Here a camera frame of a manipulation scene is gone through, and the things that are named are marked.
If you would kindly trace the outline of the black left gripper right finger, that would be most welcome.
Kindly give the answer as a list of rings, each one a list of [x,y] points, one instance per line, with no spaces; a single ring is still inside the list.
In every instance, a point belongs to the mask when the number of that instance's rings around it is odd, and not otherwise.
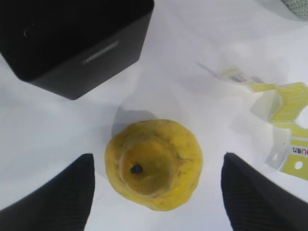
[[[306,231],[308,204],[234,153],[221,170],[224,207],[234,231]]]

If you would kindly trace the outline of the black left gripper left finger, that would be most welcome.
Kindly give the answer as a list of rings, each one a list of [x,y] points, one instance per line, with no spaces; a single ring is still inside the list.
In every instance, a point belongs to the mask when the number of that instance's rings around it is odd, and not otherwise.
[[[94,196],[93,154],[83,154],[40,188],[0,211],[2,231],[82,231]]]

